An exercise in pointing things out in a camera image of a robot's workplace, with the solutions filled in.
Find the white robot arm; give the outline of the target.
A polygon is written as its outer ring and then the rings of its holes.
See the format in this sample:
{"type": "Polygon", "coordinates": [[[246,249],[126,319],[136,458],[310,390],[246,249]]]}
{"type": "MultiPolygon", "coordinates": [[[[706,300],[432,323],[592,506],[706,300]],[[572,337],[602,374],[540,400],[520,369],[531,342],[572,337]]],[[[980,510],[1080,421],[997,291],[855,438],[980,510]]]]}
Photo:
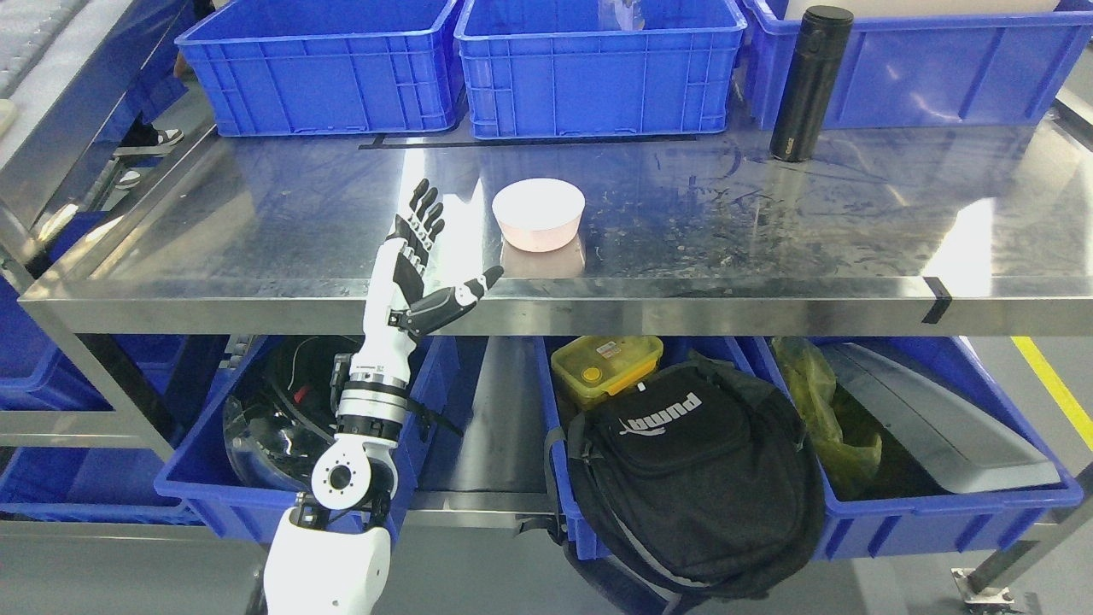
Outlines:
{"type": "Polygon", "coordinates": [[[270,614],[371,614],[385,590],[406,424],[406,351],[360,351],[336,405],[336,431],[312,487],[282,515],[263,570],[270,614]]]}

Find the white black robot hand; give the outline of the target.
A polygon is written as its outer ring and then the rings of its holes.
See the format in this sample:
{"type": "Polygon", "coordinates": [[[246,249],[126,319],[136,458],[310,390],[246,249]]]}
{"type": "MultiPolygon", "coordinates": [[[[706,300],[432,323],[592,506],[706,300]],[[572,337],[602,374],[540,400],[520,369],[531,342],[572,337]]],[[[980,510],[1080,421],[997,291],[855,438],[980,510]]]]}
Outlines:
{"type": "Polygon", "coordinates": [[[376,253],[363,315],[363,346],[353,355],[350,377],[359,381],[409,380],[410,354],[432,332],[462,318],[504,275],[491,267],[465,283],[430,292],[424,275],[445,221],[440,191],[422,179],[376,253]]]}

